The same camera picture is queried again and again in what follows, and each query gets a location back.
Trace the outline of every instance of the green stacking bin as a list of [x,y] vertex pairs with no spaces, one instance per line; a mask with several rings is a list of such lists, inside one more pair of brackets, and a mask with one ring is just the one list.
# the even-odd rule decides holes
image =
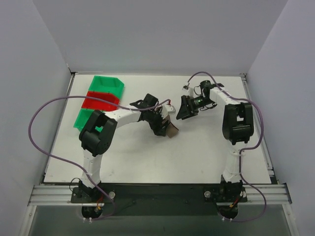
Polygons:
[[89,91],[106,92],[115,95],[121,99],[123,95],[124,84],[118,78],[94,76]]
[[[94,110],[91,109],[81,109],[73,127],[77,128],[81,132],[93,111]],[[98,132],[100,132],[102,129],[102,127],[96,127]]]

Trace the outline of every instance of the metal frame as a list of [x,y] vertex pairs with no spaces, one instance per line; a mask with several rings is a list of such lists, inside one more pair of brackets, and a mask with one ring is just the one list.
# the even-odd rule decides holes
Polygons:
[[[241,77],[241,78],[242,78],[242,81],[243,81],[243,86],[244,86],[244,89],[245,89],[246,96],[247,96],[247,98],[249,100],[251,100],[252,97],[251,97],[251,94],[250,94],[250,91],[249,91],[249,88],[248,88],[248,85],[247,85],[246,77]],[[256,110],[255,110],[253,116],[254,116],[254,123],[255,123],[257,132],[260,133],[260,122],[259,122],[258,113],[257,113]],[[267,169],[269,171],[273,172],[273,166],[272,166],[272,162],[271,162],[271,159],[270,159],[270,155],[269,155],[269,152],[268,152],[268,148],[267,148],[267,145],[266,145],[265,138],[262,139],[261,148],[262,148],[262,152],[264,154],[265,160],[266,160]]]
[[[240,75],[240,76],[243,81],[246,95],[249,99],[251,99],[251,95],[250,95],[246,77],[245,77],[246,75]],[[73,75],[71,78],[68,92],[71,90],[71,85],[73,83],[74,77],[75,75]],[[255,122],[256,127],[258,127],[258,131],[260,132],[257,113],[254,113],[254,122]],[[272,162],[271,162],[264,139],[261,145],[262,145],[264,157],[266,160],[269,176],[275,177],[273,167],[272,167]],[[252,189],[250,186],[247,186],[247,185],[244,185],[244,187],[246,189],[248,201],[246,203],[239,203],[240,205],[263,205],[264,204],[261,195],[256,190]],[[283,211],[285,213],[291,235],[299,236],[299,233],[297,231],[297,227],[295,224],[295,218],[294,218],[292,208],[290,205],[291,198],[290,198],[286,185],[285,184],[264,184],[264,185],[256,185],[256,187],[258,187],[258,189],[261,190],[262,193],[265,195],[268,205],[282,205],[283,206]],[[25,215],[23,224],[21,226],[19,235],[20,236],[29,235],[37,206],[95,206],[95,204],[93,203],[72,204],[70,202],[71,194],[72,193],[68,185],[42,184],[42,185],[35,186],[33,188],[33,191],[29,200],[29,205],[28,205],[26,215]]]
[[[291,203],[290,195],[285,184],[261,184],[255,185],[267,199],[269,205],[287,205]],[[248,202],[239,203],[247,205],[263,205],[261,195],[248,185],[244,185]],[[95,203],[81,204],[71,203],[72,192],[69,186],[38,185],[35,186],[29,201],[30,206],[96,206]]]
[[[73,85],[73,82],[74,82],[74,77],[75,77],[75,74],[72,74],[72,75],[71,75],[71,78],[70,78],[69,85],[68,85],[68,89],[67,89],[66,96],[69,96],[69,95],[70,95],[70,91],[71,91],[71,88],[72,88],[72,85]],[[64,111],[65,111],[65,107],[66,107],[66,105],[67,105],[67,102],[68,102],[68,99],[66,99],[66,100],[64,101],[64,104],[63,104],[63,111],[62,111],[62,113],[61,113],[61,115],[60,115],[60,119],[59,119],[59,121],[58,121],[57,129],[56,129],[56,132],[55,132],[55,134],[54,134],[54,141],[53,141],[53,144],[52,144],[51,147],[50,147],[49,152],[51,152],[51,151],[53,150],[54,146],[55,146],[55,143],[56,143],[56,136],[57,136],[57,134],[58,134],[58,132],[59,132],[59,129],[60,129],[61,120],[63,119],[63,115],[64,115]],[[43,178],[42,178],[42,182],[44,182],[44,180],[45,180],[45,174],[46,174],[46,172],[47,172],[47,168],[48,168],[48,164],[49,164],[50,159],[51,159],[51,157],[48,157],[48,160],[47,160],[47,163],[46,163],[46,167],[45,167],[45,171],[44,171],[44,175],[43,175]]]

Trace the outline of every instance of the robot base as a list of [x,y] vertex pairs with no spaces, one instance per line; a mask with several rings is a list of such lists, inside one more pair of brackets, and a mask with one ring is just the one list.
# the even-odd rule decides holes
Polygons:
[[[222,214],[218,203],[228,206],[240,198],[245,192],[241,183],[220,184],[106,184],[99,186],[111,193],[116,204],[115,216],[174,216],[174,215],[217,215]],[[80,188],[73,189],[71,203],[96,203],[98,197],[87,196]],[[247,202],[242,197],[239,202]],[[103,214],[112,212],[112,204],[106,198],[102,209]],[[82,214],[85,218],[99,216],[96,206],[84,206]]]

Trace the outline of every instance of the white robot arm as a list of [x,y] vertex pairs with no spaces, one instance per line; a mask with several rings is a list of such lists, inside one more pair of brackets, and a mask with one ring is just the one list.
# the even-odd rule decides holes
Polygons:
[[229,142],[229,150],[226,159],[226,165],[223,172],[223,178],[226,182],[238,183],[241,180],[239,156],[240,150],[247,146],[250,136],[253,135],[253,116],[250,103],[235,101],[227,96],[223,91],[224,86],[219,84],[216,87],[206,80],[200,83],[201,95],[193,98],[193,88],[185,85],[189,93],[188,96],[182,96],[182,105],[176,119],[187,119],[195,116],[199,108],[207,107],[211,104],[212,109],[216,106],[224,110],[222,132],[225,139]]
[[[130,110],[119,109],[112,112],[94,111],[91,114],[80,133],[79,139],[82,142],[84,151],[83,166],[96,184],[100,183],[99,172],[103,154],[108,150],[117,128],[132,122],[145,120],[149,123],[155,135],[167,135],[170,138],[176,135],[178,129],[170,122],[169,118],[169,115],[176,113],[172,105],[163,104],[156,109],[146,111],[132,110],[153,107],[157,102],[157,98],[147,94],[144,100],[131,103],[127,107]],[[101,132],[98,132],[95,127],[101,126],[103,129]],[[80,184],[82,188],[85,188],[86,192],[95,187],[85,173],[82,174]]]

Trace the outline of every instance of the purple cable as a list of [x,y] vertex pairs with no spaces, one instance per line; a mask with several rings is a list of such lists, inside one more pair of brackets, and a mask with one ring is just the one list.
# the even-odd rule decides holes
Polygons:
[[115,204],[114,201],[109,197],[109,195],[108,195],[104,190],[102,190],[102,189],[92,180],[92,178],[91,178],[91,176],[88,174],[87,170],[86,170],[84,167],[80,166],[79,164],[77,164],[77,163],[75,163],[75,162],[73,162],[73,161],[64,159],[64,158],[59,157],[59,156],[55,156],[55,155],[53,155],[53,154],[51,154],[51,153],[49,153],[49,152],[47,152],[47,151],[41,149],[41,148],[35,143],[35,141],[34,141],[34,139],[33,139],[33,137],[32,137],[32,132],[31,132],[31,130],[32,130],[32,125],[33,125],[33,122],[34,122],[36,116],[38,115],[38,113],[39,113],[44,107],[46,107],[48,104],[50,104],[50,103],[52,103],[52,102],[55,102],[55,101],[58,101],[58,100],[69,99],[69,98],[89,98],[89,99],[92,99],[92,100],[97,100],[97,101],[105,102],[105,103],[107,103],[107,104],[113,105],[113,106],[115,106],[115,107],[119,107],[119,108],[121,108],[121,109],[131,110],[131,111],[147,111],[147,110],[150,110],[150,109],[154,109],[154,108],[156,108],[156,107],[158,107],[158,106],[161,106],[162,104],[164,104],[164,103],[166,103],[166,102],[170,102],[170,99],[166,99],[165,101],[163,101],[163,102],[161,102],[161,103],[159,103],[159,104],[157,104],[157,105],[155,105],[155,106],[153,106],[153,107],[143,108],[143,109],[136,109],[136,108],[131,108],[131,109],[130,109],[130,108],[127,108],[127,107],[124,107],[124,106],[121,106],[121,105],[117,105],[117,104],[115,104],[115,103],[111,103],[111,102],[108,102],[108,101],[106,101],[106,100],[103,100],[103,99],[100,99],[100,98],[96,98],[96,97],[79,96],[79,95],[78,95],[78,96],[64,96],[64,97],[57,97],[57,98],[54,98],[54,99],[52,99],[52,100],[50,100],[50,101],[44,103],[40,108],[38,108],[38,110],[34,113],[33,117],[31,118],[30,123],[29,123],[29,129],[28,129],[29,139],[30,139],[30,141],[31,141],[31,144],[33,144],[33,146],[34,146],[37,150],[39,150],[40,152],[44,153],[45,155],[50,156],[50,157],[53,157],[53,158],[55,158],[55,159],[57,159],[57,160],[61,160],[61,161],[70,163],[70,164],[72,164],[72,165],[75,165],[75,166],[79,167],[79,168],[86,174],[86,176],[88,177],[89,181],[90,181],[102,194],[104,194],[104,196],[105,196],[106,198],[109,199],[109,201],[112,203],[112,205],[113,205],[113,207],[114,207],[114,210],[113,210],[112,213],[110,213],[110,214],[108,214],[108,215],[104,215],[104,216],[99,217],[99,218],[97,218],[97,219],[93,219],[93,220],[105,219],[105,218],[108,218],[108,217],[112,216],[112,215],[115,213],[116,204]]
[[256,220],[258,218],[260,218],[265,212],[266,212],[266,209],[267,209],[267,200],[266,200],[266,197],[265,195],[257,188],[255,187],[254,185],[252,185],[251,183],[248,183],[247,180],[243,177],[243,174],[242,174],[242,151],[245,151],[245,150],[253,150],[253,149],[256,149],[259,147],[259,145],[261,144],[262,142],[262,139],[263,139],[263,136],[264,136],[264,121],[263,121],[263,118],[262,118],[262,114],[261,114],[261,110],[259,109],[259,107],[253,102],[253,101],[250,101],[249,99],[246,99],[246,98],[236,98],[236,97],[232,97],[228,92],[224,91],[219,85],[218,83],[216,82],[215,78],[213,78],[213,76],[206,72],[206,71],[199,71],[195,74],[193,74],[189,80],[187,81],[188,83],[190,82],[190,80],[195,77],[196,75],[198,74],[206,74],[208,76],[210,76],[210,78],[213,80],[213,82],[215,83],[215,85],[228,97],[230,97],[231,99],[235,100],[235,101],[246,101],[246,102],[249,102],[251,103],[255,109],[257,110],[258,112],[258,116],[259,116],[259,120],[260,120],[260,136],[259,136],[259,139],[258,139],[258,142],[255,146],[253,147],[245,147],[245,148],[242,148],[240,149],[240,157],[239,157],[239,171],[240,171],[240,177],[241,179],[247,184],[249,185],[250,187],[252,187],[253,189],[255,189],[258,193],[261,194],[262,198],[264,199],[264,208],[262,210],[262,212],[258,215],[258,216],[255,216],[253,218],[249,218],[249,219],[244,219],[244,220],[232,220],[232,222],[238,222],[238,223],[242,223],[242,222],[248,222],[248,221],[252,221],[252,220]]

